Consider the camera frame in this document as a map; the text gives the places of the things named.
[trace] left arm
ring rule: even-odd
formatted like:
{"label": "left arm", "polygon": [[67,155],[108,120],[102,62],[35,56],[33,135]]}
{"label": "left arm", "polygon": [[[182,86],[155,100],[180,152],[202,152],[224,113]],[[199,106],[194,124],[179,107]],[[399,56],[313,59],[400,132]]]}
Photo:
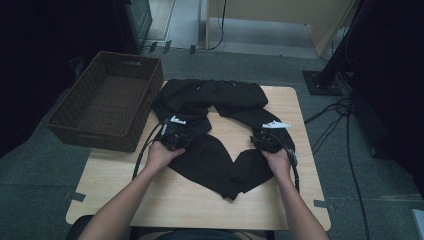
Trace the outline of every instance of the left arm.
{"label": "left arm", "polygon": [[79,239],[119,239],[125,234],[154,177],[184,149],[168,151],[156,141],[144,169],[90,220]]}

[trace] wicker basket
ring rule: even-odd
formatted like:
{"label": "wicker basket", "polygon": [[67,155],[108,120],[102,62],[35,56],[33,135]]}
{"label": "wicker basket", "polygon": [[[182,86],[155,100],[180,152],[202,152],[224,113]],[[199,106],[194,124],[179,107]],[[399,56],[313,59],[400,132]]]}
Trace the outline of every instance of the wicker basket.
{"label": "wicker basket", "polygon": [[46,126],[65,144],[134,152],[163,81],[160,59],[99,52]]}

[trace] human arm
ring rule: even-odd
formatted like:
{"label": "human arm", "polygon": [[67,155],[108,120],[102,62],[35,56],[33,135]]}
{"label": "human arm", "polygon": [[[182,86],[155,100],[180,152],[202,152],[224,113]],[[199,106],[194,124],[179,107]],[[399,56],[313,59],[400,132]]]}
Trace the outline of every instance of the human arm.
{"label": "human arm", "polygon": [[274,173],[286,211],[290,234],[293,239],[329,239],[324,228],[301,198],[290,178],[290,160],[281,149],[271,154],[262,151]]}
{"label": "human arm", "polygon": [[183,152],[169,151],[159,141],[150,145],[143,170],[94,215],[79,239],[122,238],[154,177]]}

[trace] forearm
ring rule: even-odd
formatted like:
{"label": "forearm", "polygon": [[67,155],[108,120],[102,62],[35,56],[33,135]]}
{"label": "forearm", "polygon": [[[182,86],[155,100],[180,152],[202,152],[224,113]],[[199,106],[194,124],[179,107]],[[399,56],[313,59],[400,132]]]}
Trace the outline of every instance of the forearm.
{"label": "forearm", "polygon": [[140,206],[154,173],[141,171],[133,181],[104,205],[79,239],[120,239]]}
{"label": "forearm", "polygon": [[293,239],[328,239],[288,176],[276,176]]}

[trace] wooden table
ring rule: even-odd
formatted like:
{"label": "wooden table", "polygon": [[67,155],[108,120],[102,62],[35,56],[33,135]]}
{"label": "wooden table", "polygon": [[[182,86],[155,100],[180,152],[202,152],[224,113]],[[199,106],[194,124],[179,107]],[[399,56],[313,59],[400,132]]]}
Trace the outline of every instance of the wooden table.
{"label": "wooden table", "polygon": [[[303,199],[323,225],[330,228],[326,208],[315,207],[314,200],[324,200],[315,162],[306,134],[296,92],[287,87],[263,87],[269,104],[265,107],[283,122],[296,144],[299,161],[300,190]],[[239,122],[222,118],[213,109],[208,114],[212,124],[211,135],[226,146],[233,160],[238,154],[252,148],[251,129]],[[73,200],[66,220],[74,223],[79,217],[95,214],[118,193],[132,177],[134,165],[151,129],[158,123],[150,113],[139,146],[135,153],[93,149],[82,174],[77,192],[85,194],[83,202]],[[146,162],[146,154],[140,169]],[[288,225],[280,194],[274,178],[246,194],[240,193],[234,201],[222,197],[174,172],[164,169],[151,184],[132,226],[219,228],[250,230],[287,230]]]}
{"label": "wooden table", "polygon": [[[346,21],[351,21],[355,1],[227,0],[225,18],[305,24],[317,55],[322,57],[337,31]],[[208,0],[206,8],[205,44],[208,49],[210,18],[222,18],[224,0]]]}

